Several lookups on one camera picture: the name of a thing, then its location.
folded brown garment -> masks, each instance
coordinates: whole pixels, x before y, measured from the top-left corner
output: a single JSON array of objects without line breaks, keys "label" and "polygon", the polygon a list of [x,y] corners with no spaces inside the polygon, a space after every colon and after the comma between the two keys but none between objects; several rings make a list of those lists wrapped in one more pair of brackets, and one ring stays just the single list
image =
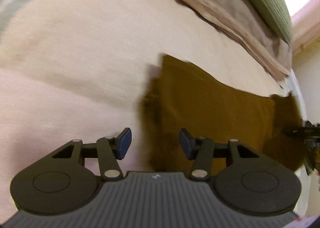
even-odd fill
[{"label": "folded brown garment", "polygon": [[[217,143],[236,138],[291,170],[303,163],[303,140],[283,134],[286,127],[302,126],[294,97],[261,97],[220,83],[192,63],[163,56],[161,77],[152,81],[144,98],[145,123],[154,130],[150,163],[160,171],[190,171],[179,145],[179,130]],[[212,174],[225,168],[214,159]]]}]

mattress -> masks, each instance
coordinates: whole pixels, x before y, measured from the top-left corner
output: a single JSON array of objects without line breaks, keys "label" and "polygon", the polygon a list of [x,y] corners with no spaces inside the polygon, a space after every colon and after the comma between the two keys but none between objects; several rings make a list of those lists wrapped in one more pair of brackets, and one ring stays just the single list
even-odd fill
[{"label": "mattress", "polygon": [[[298,88],[281,87],[241,45],[175,0],[0,2],[0,223],[16,211],[14,175],[74,138],[90,143],[130,127],[122,170],[152,170],[140,101],[162,52],[261,96]],[[86,167],[99,173],[94,159]],[[300,172],[303,215],[309,181]]]}]

white fabric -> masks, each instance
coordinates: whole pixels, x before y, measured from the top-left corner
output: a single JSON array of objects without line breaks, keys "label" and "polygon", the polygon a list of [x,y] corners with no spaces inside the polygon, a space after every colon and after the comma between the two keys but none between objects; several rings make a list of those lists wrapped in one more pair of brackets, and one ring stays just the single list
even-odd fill
[{"label": "white fabric", "polygon": [[1,20],[10,16],[0,44],[0,223],[16,211],[14,175],[74,138],[95,142],[130,127],[120,166],[150,170],[138,103],[161,52],[241,90],[287,93],[241,45],[174,0],[19,2],[0,4]]}]

white wall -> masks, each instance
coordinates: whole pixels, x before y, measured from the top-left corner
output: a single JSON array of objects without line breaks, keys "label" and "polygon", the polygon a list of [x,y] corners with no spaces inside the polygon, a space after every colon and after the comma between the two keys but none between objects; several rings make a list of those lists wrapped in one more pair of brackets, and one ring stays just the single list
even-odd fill
[{"label": "white wall", "polygon": [[[320,122],[320,38],[293,58],[308,120]],[[319,177],[313,173],[307,215],[320,215]]]}]

ribbed gray panel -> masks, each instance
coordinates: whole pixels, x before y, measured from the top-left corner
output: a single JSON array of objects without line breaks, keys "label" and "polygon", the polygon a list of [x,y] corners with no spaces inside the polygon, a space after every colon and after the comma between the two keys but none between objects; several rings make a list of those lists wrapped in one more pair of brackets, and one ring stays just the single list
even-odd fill
[{"label": "ribbed gray panel", "polygon": [[280,228],[297,216],[247,216],[223,205],[206,183],[183,173],[130,172],[105,183],[86,206],[60,216],[18,212],[4,228]]}]

